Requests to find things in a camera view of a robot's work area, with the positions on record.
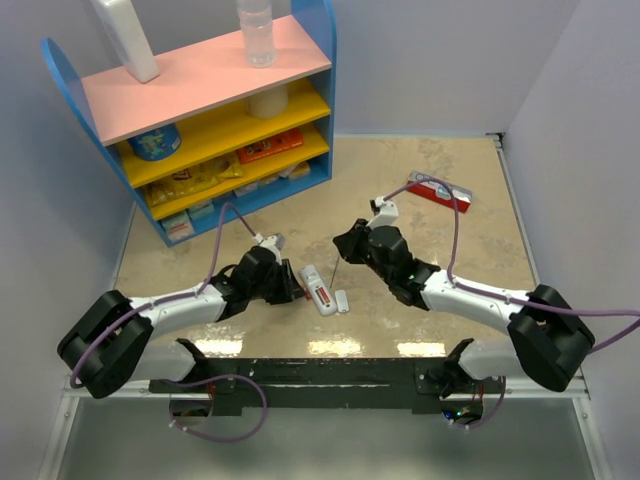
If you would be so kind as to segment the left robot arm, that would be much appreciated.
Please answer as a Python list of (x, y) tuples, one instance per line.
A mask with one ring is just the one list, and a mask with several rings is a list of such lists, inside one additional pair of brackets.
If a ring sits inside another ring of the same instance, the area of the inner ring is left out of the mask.
[(118, 290), (103, 293), (63, 337), (57, 353), (71, 371), (71, 388), (84, 388), (95, 399), (132, 380), (168, 380), (196, 392), (207, 380), (201, 352), (176, 339), (166, 353), (154, 353), (153, 340), (227, 320), (254, 300), (280, 305), (304, 295), (288, 259), (254, 246), (238, 263), (186, 290), (140, 298)]

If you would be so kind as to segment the white remote control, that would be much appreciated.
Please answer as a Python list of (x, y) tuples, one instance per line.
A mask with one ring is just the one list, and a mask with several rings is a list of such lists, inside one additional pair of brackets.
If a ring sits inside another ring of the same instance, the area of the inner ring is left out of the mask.
[(335, 314), (338, 310), (337, 303), (316, 267), (307, 265), (298, 273), (319, 314), (323, 317)]

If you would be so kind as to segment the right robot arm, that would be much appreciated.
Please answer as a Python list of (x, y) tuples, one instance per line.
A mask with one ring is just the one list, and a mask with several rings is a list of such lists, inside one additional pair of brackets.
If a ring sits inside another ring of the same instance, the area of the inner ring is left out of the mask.
[(538, 285), (531, 292), (481, 286), (463, 289), (445, 270), (409, 251), (395, 226), (370, 228), (359, 219), (347, 232), (334, 237), (340, 257), (364, 264), (402, 304), (425, 311), (454, 314), (506, 334), (506, 343), (462, 340), (429, 375), (443, 387), (469, 392), (489, 377), (528, 376), (554, 392), (567, 388), (595, 337), (579, 316), (568, 313), (564, 298), (553, 288)]

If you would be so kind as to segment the thin metal pick tool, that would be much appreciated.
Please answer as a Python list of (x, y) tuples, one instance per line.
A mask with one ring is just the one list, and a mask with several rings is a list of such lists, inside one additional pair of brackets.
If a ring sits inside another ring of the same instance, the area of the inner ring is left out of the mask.
[(334, 281), (335, 281), (335, 278), (336, 278), (336, 274), (337, 274), (337, 270), (338, 270), (340, 261), (341, 261), (341, 257), (337, 256), (335, 264), (334, 264), (334, 267), (333, 267), (333, 270), (332, 270), (330, 283), (329, 283), (329, 288), (330, 289), (333, 289), (333, 285), (334, 285)]

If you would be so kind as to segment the white battery cover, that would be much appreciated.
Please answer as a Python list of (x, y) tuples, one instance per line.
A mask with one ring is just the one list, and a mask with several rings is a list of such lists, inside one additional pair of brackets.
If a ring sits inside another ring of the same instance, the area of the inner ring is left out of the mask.
[(345, 290), (336, 290), (335, 299), (340, 313), (347, 313), (350, 311), (349, 301)]

